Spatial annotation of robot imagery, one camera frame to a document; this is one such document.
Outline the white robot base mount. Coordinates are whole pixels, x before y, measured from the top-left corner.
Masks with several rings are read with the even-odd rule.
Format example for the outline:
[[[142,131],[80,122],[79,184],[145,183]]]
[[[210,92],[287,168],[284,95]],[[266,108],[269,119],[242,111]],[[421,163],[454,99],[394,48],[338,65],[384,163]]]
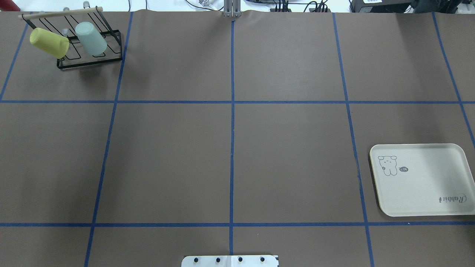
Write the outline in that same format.
[[[275,255],[186,256],[182,267],[278,267]]]

